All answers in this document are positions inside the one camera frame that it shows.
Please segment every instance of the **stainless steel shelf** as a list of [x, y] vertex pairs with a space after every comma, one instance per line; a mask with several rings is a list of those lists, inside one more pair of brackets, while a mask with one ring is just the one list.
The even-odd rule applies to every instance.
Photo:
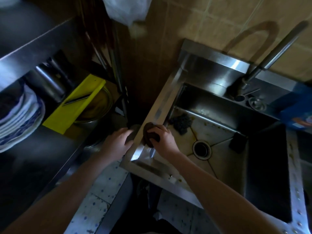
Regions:
[[0, 92], [39, 63], [54, 55], [76, 32], [71, 18], [0, 58]]

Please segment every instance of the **person's right hand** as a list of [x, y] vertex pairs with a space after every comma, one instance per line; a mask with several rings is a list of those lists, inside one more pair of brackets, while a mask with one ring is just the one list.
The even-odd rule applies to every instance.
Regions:
[[154, 139], [150, 139], [151, 143], [153, 144], [154, 148], [157, 150], [160, 156], [165, 158], [166, 160], [170, 161], [170, 157], [173, 155], [181, 154], [180, 150], [175, 143], [174, 137], [170, 130], [168, 130], [163, 125], [157, 125], [156, 127], [147, 131], [155, 132], [160, 136], [160, 141], [157, 142]]

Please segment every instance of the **drain strainer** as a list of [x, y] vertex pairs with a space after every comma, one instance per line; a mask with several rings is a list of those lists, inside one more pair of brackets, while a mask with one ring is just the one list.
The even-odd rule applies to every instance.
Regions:
[[207, 160], [211, 157], [212, 150], [206, 141], [198, 140], [193, 144], [193, 153], [200, 160]]

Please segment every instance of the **plastic bag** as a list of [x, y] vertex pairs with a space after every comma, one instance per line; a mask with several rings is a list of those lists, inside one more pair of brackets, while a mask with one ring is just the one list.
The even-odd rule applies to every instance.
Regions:
[[107, 14], [124, 25], [145, 20], [152, 0], [103, 0]]

